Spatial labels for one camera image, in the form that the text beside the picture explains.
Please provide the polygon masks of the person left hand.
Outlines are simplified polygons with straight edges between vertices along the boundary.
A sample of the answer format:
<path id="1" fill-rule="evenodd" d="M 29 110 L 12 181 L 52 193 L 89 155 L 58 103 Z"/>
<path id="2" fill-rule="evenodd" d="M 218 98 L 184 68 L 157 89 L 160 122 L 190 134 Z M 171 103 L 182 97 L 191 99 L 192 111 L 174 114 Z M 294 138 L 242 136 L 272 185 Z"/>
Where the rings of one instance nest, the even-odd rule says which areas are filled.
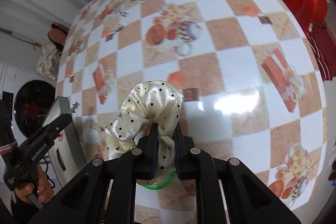
<path id="1" fill-rule="evenodd" d="M 40 165 L 36 166 L 36 174 L 38 178 L 37 193 L 39 203 L 47 203 L 54 196 L 54 190 L 51 188 L 47 175 Z M 34 184 L 27 182 L 20 184 L 15 188 L 14 192 L 21 201 L 32 205 L 29 195 L 33 194 L 34 188 Z"/>

